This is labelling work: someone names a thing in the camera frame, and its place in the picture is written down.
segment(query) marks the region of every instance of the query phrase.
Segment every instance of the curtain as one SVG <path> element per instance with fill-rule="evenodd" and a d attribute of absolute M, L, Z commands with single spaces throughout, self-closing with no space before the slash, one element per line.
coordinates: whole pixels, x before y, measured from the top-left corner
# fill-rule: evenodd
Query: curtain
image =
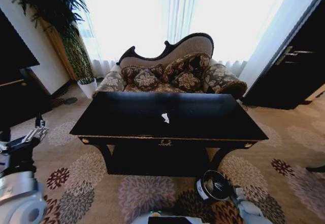
<path fill-rule="evenodd" d="M 104 77 L 131 46 L 144 57 L 164 50 L 159 0 L 85 0 L 78 23 L 96 77 Z"/>
<path fill-rule="evenodd" d="M 189 34 L 197 0 L 160 0 L 164 38 L 175 44 Z"/>
<path fill-rule="evenodd" d="M 232 66 L 249 58 L 283 0 L 198 0 L 190 32 L 214 40 L 213 58 Z"/>
<path fill-rule="evenodd" d="M 131 46 L 156 57 L 164 41 L 207 33 L 213 58 L 238 76 L 283 0 L 85 0 L 78 23 L 96 77 L 104 77 Z"/>

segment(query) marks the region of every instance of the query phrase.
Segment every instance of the door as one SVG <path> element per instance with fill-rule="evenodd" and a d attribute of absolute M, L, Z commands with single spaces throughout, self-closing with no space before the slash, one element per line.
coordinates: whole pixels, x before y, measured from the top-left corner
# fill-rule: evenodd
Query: door
<path fill-rule="evenodd" d="M 244 103 L 293 109 L 325 83 L 325 0 L 322 0 Z"/>

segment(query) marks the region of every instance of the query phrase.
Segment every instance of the table leg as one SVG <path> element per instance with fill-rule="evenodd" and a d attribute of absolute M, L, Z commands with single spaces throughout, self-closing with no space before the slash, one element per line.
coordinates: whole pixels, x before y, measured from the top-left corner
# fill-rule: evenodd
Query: table leg
<path fill-rule="evenodd" d="M 228 154 L 229 152 L 231 152 L 233 150 L 235 150 L 235 148 L 220 148 L 220 149 L 218 149 L 218 151 L 215 153 L 215 155 L 211 161 L 212 169 L 215 169 L 217 171 L 220 166 L 221 161 L 226 156 L 226 154 Z"/>
<path fill-rule="evenodd" d="M 106 170 L 108 172 L 108 166 L 112 158 L 112 154 L 110 149 L 108 148 L 108 145 L 106 144 L 91 144 L 91 145 L 95 146 L 102 153 L 106 165 Z"/>

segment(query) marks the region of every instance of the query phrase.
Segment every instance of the sofa backrest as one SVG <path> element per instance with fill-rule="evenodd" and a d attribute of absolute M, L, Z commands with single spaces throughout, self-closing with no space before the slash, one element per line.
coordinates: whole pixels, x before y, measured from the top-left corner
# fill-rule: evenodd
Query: sofa backrest
<path fill-rule="evenodd" d="M 122 55 L 117 65 L 120 65 L 121 68 L 130 65 L 150 67 L 161 63 L 163 68 L 166 68 L 169 63 L 192 53 L 207 53 L 211 58 L 214 49 L 212 38 L 204 33 L 188 35 L 174 45 L 165 41 L 165 45 L 166 47 L 162 54 L 156 58 L 139 56 L 135 52 L 135 46 L 132 46 Z"/>

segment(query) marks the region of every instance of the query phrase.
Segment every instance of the black table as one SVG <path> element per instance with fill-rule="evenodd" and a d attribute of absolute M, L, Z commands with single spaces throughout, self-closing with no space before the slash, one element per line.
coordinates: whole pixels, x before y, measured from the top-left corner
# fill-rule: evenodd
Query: black table
<path fill-rule="evenodd" d="M 109 174 L 192 177 L 268 138 L 229 94 L 150 92 L 98 93 L 70 134 L 101 151 Z M 220 148 L 211 162 L 206 147 Z"/>

